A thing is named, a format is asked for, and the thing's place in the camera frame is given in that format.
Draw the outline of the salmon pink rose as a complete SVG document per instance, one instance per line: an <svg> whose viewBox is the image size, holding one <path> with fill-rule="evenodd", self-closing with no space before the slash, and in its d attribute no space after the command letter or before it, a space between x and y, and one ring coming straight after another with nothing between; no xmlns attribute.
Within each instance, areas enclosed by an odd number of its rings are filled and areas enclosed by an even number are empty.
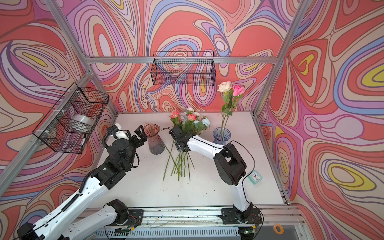
<svg viewBox="0 0 384 240"><path fill-rule="evenodd" d="M181 113L179 110L173 110L170 115L170 120L173 123L171 127L165 127L162 128L161 131L169 130L171 131L173 127L180 127L183 123L183 120L181 118ZM176 141L172 139L172 144L170 148L166 147L166 151L169 154L167 163L165 166L165 171L163 175L163 180L165 180L167 172L170 172L170 176L178 176L178 181L183 176L183 161L181 160L180 154L175 156L177 147L175 145Z"/></svg>

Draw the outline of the cream white rose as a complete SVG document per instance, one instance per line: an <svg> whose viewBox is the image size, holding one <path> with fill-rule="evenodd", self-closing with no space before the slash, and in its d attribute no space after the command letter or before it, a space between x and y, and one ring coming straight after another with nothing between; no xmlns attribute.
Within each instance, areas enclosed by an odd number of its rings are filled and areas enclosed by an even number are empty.
<svg viewBox="0 0 384 240"><path fill-rule="evenodd" d="M222 94L222 98L223 98L224 93L228 93L228 92L232 92L232 91L233 91L233 87L232 87L232 83L230 81L223 82L218 86L218 92Z"/></svg>

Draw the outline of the magenta pink rose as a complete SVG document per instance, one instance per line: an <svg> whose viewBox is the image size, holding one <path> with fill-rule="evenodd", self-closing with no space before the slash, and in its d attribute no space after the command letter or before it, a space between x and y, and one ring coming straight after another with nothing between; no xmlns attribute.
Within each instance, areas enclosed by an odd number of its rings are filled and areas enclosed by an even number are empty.
<svg viewBox="0 0 384 240"><path fill-rule="evenodd" d="M243 86L241 86L241 85L233 85L232 87L233 87L232 93L233 93L234 96L239 96L239 95L242 95L242 97L244 96L245 88Z"/></svg>

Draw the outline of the light pink rose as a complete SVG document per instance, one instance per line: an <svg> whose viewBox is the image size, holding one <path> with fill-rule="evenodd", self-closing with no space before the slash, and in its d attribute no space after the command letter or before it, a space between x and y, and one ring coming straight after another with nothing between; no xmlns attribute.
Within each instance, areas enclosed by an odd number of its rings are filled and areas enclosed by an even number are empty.
<svg viewBox="0 0 384 240"><path fill-rule="evenodd" d="M242 95L234 96L232 92L223 94L224 105L222 106L222 124L221 128L226 128L228 119L233 115L234 110L237 108Z"/></svg>

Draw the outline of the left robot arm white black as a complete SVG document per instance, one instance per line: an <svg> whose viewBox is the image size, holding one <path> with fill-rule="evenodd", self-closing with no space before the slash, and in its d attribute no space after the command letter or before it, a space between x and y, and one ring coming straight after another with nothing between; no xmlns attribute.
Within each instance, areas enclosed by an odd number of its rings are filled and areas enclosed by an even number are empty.
<svg viewBox="0 0 384 240"><path fill-rule="evenodd" d="M138 126L134 135L119 124L107 129L102 144L108 152L105 162L89 172L80 188L64 203L36 223L24 223L17 230L19 240L85 240L110 224L123 226L132 217L120 200L112 200L98 212L86 218L77 217L96 199L111 190L139 161L137 148L148 137L144 127Z"/></svg>

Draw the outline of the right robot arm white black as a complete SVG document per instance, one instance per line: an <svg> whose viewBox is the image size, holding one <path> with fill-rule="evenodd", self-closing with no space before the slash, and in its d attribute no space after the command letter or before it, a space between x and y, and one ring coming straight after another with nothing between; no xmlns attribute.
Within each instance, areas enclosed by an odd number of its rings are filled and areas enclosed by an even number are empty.
<svg viewBox="0 0 384 240"><path fill-rule="evenodd" d="M220 218L224 224L245 224L252 219L253 204L247 199L244 188L247 164L233 144L219 145L198 135L173 127L169 134L175 141L178 152L197 152L214 161L218 174L230 186L233 207L222 209Z"/></svg>

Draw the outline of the red grey glass vase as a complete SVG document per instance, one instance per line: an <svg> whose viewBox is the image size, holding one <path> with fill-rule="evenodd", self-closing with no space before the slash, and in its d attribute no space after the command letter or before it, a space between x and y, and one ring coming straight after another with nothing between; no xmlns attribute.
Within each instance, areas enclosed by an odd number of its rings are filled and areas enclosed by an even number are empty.
<svg viewBox="0 0 384 240"><path fill-rule="evenodd" d="M148 138L149 150L153 155L159 155L165 150L165 144L159 136L160 127L156 124L144 126L145 134Z"/></svg>

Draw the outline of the blue purple glass vase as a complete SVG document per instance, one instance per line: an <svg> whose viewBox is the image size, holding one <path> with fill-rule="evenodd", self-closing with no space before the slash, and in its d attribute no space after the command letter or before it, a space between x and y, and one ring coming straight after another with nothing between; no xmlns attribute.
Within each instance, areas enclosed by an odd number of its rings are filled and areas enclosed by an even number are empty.
<svg viewBox="0 0 384 240"><path fill-rule="evenodd" d="M218 145L226 145L232 134L227 128L216 128L213 131L214 143Z"/></svg>

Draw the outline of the silver tape roll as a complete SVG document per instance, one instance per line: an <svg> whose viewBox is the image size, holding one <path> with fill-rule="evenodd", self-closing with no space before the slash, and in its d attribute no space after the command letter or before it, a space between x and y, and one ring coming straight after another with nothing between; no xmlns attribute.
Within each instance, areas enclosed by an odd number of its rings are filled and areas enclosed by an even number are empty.
<svg viewBox="0 0 384 240"><path fill-rule="evenodd" d="M94 122L90 118L88 118L87 116L84 116L84 115L79 115L79 114L74 115L72 117L72 120L80 122L80 123L85 124L85 125L89 125L89 126L94 124Z"/></svg>

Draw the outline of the mint green alarm clock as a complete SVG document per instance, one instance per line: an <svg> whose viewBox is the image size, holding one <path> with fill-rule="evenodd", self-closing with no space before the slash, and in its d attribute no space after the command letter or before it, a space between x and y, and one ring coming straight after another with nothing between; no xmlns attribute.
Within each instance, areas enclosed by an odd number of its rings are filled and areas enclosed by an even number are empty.
<svg viewBox="0 0 384 240"><path fill-rule="evenodd" d="M257 170L253 170L251 174L248 176L248 179L253 185L256 185L262 181L263 177L259 174Z"/></svg>

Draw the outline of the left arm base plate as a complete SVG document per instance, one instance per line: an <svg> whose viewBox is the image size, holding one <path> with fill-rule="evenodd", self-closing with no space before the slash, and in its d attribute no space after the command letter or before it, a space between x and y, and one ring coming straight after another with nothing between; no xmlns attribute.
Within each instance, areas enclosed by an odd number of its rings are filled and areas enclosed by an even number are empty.
<svg viewBox="0 0 384 240"><path fill-rule="evenodd" d="M143 209L128 209L124 211L113 210L112 222L108 225L111 226L128 226L137 227L142 224L144 210Z"/></svg>

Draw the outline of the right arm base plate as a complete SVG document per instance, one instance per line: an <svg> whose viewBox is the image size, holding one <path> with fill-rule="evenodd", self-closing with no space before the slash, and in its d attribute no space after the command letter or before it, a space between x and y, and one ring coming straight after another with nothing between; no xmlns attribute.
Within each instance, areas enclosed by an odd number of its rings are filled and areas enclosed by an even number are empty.
<svg viewBox="0 0 384 240"><path fill-rule="evenodd" d="M245 212L241 212L235 207L223 208L218 217L223 221L224 225L253 224L258 226L263 222L261 212L253 206L250 206Z"/></svg>

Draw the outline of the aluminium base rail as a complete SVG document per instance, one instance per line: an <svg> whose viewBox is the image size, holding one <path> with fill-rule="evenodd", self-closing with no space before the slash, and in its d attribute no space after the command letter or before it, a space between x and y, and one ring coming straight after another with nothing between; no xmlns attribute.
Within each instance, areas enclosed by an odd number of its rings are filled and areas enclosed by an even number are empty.
<svg viewBox="0 0 384 240"><path fill-rule="evenodd" d="M224 225L218 217L231 206L139 207L143 209L140 226L105 226L90 240L311 240L304 217L297 207L261 205L254 207L263 222Z"/></svg>

